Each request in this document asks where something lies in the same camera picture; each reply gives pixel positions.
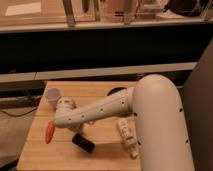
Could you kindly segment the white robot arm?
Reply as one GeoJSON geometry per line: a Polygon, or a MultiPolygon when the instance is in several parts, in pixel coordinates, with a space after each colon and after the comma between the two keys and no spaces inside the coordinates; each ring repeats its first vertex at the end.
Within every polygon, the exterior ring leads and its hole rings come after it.
{"type": "Polygon", "coordinates": [[[184,107],[178,89],[165,76],[151,74],[135,86],[71,109],[59,101],[54,125],[74,125],[133,115],[141,171],[195,171],[184,107]]]}

